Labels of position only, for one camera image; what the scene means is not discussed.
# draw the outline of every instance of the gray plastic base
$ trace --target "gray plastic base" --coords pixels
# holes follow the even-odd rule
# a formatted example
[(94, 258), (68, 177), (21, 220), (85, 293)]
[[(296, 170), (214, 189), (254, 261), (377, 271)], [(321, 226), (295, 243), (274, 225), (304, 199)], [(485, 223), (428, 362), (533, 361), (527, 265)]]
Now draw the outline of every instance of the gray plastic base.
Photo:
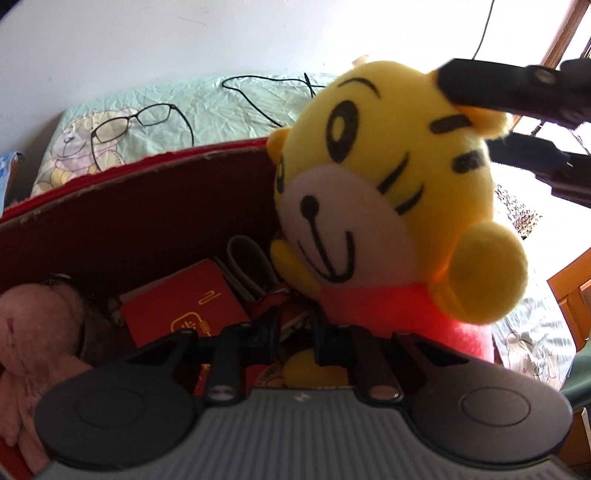
[(256, 389), (243, 403), (210, 408), (174, 451), (119, 472), (59, 463), (42, 480), (562, 480), (555, 459), (513, 470), (454, 463), (421, 443), (392, 408), (352, 390)]

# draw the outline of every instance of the plush toy nose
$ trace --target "plush toy nose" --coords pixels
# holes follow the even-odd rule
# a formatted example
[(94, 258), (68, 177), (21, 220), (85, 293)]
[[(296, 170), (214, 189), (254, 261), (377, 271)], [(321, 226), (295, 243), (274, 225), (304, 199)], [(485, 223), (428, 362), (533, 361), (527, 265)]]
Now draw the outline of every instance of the plush toy nose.
[(318, 211), (320, 210), (320, 205), (318, 205), (318, 200), (316, 197), (312, 195), (306, 195), (302, 198), (300, 202), (300, 211), (302, 217), (306, 220), (314, 220), (316, 215), (318, 215)]

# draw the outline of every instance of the black round pad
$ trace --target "black round pad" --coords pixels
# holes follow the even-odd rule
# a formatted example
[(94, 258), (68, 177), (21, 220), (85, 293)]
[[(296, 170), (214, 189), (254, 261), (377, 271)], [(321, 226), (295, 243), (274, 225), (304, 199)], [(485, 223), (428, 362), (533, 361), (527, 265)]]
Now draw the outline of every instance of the black round pad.
[(413, 398), (413, 423), (442, 453), (488, 465), (531, 462), (554, 453), (569, 432), (572, 411), (547, 385), (471, 360), (437, 368)]
[(154, 460), (177, 446), (194, 420), (191, 397), (165, 372), (124, 362), (56, 386), (35, 411), (50, 456), (94, 470)]

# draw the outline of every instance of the plush toy eye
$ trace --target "plush toy eye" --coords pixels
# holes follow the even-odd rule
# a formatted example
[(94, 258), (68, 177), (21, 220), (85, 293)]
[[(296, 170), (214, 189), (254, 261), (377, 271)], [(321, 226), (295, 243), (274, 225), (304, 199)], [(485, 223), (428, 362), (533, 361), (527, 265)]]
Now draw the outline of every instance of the plush toy eye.
[(283, 160), (283, 155), (279, 160), (279, 164), (277, 165), (277, 176), (275, 178), (275, 188), (277, 188), (277, 192), (279, 194), (283, 193), (283, 189), (285, 186), (285, 162)]
[(330, 158), (341, 163), (347, 158), (359, 128), (359, 111), (353, 102), (345, 100), (331, 112), (326, 124), (326, 147)]

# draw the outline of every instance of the stuffed toy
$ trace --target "stuffed toy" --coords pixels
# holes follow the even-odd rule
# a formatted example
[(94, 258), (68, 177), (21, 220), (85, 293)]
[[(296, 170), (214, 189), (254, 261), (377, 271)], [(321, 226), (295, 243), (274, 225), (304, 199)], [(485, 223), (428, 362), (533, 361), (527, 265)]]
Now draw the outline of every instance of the stuffed toy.
[(334, 323), (414, 332), (492, 362), (486, 325), (527, 283), (520, 240), (492, 221), (484, 139), (506, 134), (508, 115), (452, 105), (436, 77), (361, 64), (269, 136), (282, 228), (271, 258)]
[(83, 302), (66, 284), (24, 284), (0, 296), (0, 436), (19, 446), (33, 473), (48, 462), (35, 406), (51, 387), (90, 368), (75, 356), (83, 318)]

